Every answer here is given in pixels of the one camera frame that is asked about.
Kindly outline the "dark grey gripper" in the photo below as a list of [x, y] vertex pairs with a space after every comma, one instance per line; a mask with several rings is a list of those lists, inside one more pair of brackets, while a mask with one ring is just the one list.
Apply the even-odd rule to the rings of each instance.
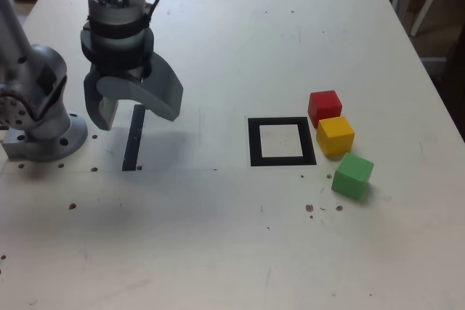
[[103, 131], [112, 128], [118, 100], [132, 100], [157, 116], [174, 121], [180, 114], [183, 86], [164, 58], [153, 52], [150, 60], [132, 69], [92, 63], [84, 79], [86, 110]]

